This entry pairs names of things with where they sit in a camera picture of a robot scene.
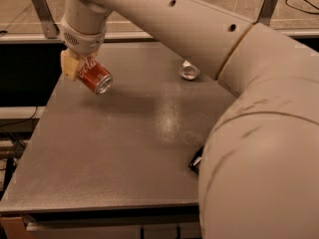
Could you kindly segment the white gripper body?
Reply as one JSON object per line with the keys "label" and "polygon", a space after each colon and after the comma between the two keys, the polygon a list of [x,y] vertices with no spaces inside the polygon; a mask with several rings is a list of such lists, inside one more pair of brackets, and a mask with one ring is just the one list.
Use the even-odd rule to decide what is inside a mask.
{"label": "white gripper body", "polygon": [[71,27],[63,17],[61,21],[60,36],[67,48],[73,52],[88,56],[97,52],[105,40],[106,29],[98,34],[83,34]]}

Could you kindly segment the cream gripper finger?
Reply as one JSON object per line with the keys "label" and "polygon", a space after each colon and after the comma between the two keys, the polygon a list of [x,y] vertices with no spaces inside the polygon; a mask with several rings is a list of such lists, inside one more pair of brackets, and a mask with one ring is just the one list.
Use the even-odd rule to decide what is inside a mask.
{"label": "cream gripper finger", "polygon": [[62,73],[71,81],[76,81],[80,70],[85,64],[83,57],[67,49],[61,52],[60,55]]}

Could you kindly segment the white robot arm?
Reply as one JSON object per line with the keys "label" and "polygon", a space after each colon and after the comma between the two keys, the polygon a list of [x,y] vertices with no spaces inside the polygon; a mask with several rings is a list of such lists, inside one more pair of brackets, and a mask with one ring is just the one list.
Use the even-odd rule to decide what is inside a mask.
{"label": "white robot arm", "polygon": [[235,96],[199,168],[204,239],[319,239],[318,55],[200,0],[67,0],[78,54],[117,12]]}

